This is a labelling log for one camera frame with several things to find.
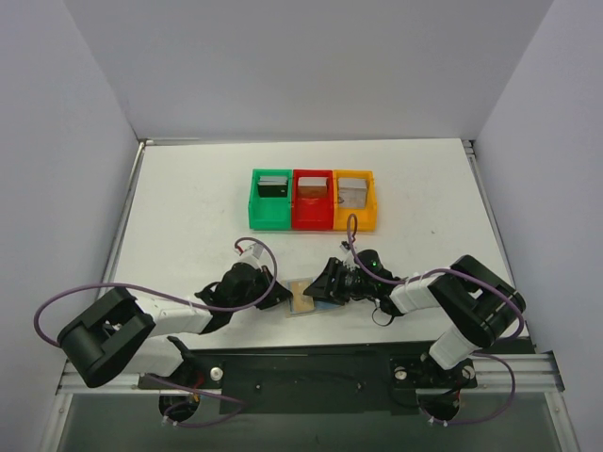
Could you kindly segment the beige leather card holder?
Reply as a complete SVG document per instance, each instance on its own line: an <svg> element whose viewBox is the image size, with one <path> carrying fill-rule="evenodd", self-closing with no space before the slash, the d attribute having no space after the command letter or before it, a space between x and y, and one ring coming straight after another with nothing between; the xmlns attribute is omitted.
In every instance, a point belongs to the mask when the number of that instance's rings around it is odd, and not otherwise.
<svg viewBox="0 0 603 452"><path fill-rule="evenodd" d="M342 308L342 305L306 296L303 291L313 282L312 278L294 279L285 282L286 289L292 294L292 298L286 303L286 317L323 314Z"/></svg>

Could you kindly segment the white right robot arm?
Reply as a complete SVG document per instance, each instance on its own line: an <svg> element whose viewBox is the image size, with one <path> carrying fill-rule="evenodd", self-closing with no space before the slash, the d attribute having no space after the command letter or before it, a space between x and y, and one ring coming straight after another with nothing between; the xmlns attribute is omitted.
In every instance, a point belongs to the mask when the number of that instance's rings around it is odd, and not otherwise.
<svg viewBox="0 0 603 452"><path fill-rule="evenodd" d="M333 304L367 299L393 319L443 309L452 326L431 345L420 364L423 379L432 385L445 383L457 364L491 347L513 323L520 331L525 326L523 297L468 254L449 267L403 280L383 266L377 251L361 250L344 261L330 258L303 293Z"/></svg>

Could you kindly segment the gold credit card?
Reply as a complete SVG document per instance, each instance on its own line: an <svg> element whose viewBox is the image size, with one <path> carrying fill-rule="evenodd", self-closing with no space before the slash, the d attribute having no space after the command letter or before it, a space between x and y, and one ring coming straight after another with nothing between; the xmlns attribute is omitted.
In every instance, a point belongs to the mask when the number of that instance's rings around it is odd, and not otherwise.
<svg viewBox="0 0 603 452"><path fill-rule="evenodd" d="M303 293L311 283L311 279L300 279L288 282L288 290L292 292L292 299L289 303L289 309L292 315L305 315L315 311L314 300Z"/></svg>

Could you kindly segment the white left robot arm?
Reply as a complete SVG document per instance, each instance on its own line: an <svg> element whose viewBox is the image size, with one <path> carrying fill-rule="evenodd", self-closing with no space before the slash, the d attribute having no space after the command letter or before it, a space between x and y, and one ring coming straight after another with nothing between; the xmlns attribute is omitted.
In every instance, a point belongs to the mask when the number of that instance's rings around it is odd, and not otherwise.
<svg viewBox="0 0 603 452"><path fill-rule="evenodd" d="M225 327L238 309L251 304L267 310L289 302L293 294L266 266L239 262L218 282L194 294L202 304L137 298L116 287L97 299L59 333L58 346L90 388L105 385L125 369L154 373L170 386L189 384L191 360L159 352L139 353L150 337L177 333L208 334Z"/></svg>

